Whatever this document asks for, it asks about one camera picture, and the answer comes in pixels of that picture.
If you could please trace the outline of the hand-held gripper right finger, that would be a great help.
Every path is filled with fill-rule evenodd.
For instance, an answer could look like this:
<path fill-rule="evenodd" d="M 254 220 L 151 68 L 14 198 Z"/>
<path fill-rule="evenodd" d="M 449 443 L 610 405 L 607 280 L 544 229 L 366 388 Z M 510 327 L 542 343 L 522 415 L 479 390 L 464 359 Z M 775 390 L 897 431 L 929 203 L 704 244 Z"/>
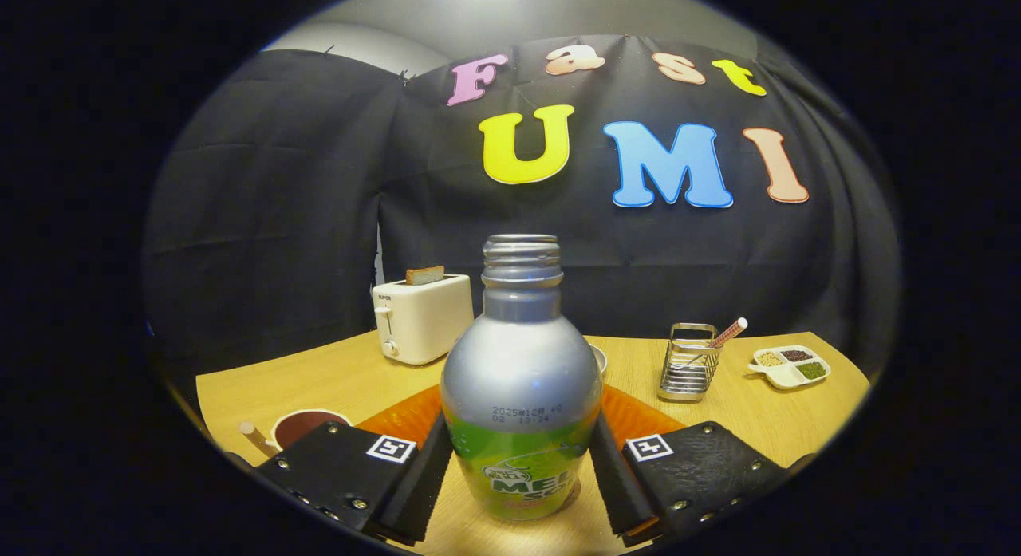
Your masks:
<path fill-rule="evenodd" d="M 682 540 L 740 512 L 813 460 L 782 467 L 715 421 L 684 425 L 606 385 L 589 445 L 610 530 L 626 546 Z"/>

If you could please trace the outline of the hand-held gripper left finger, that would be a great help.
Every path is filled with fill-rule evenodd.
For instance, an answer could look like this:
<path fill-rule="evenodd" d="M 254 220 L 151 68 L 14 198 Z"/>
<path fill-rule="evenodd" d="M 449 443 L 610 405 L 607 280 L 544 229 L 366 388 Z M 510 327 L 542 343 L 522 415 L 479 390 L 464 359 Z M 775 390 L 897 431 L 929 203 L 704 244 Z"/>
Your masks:
<path fill-rule="evenodd" d="M 328 526 L 414 546 L 426 537 L 452 444 L 431 386 L 350 425 L 303 412 L 255 461 L 230 461 Z"/>

